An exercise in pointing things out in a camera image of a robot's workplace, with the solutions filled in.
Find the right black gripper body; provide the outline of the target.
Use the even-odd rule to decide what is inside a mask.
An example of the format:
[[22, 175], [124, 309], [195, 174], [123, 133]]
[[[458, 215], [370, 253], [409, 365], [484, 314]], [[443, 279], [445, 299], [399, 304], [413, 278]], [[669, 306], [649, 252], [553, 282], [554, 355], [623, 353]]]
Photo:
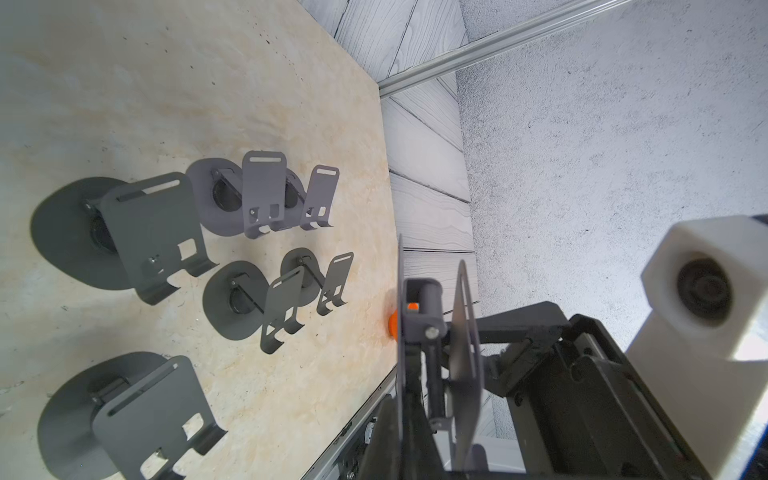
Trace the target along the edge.
[[689, 441], [603, 324], [545, 301], [490, 316], [467, 308], [479, 402], [508, 402], [533, 475], [710, 479]]

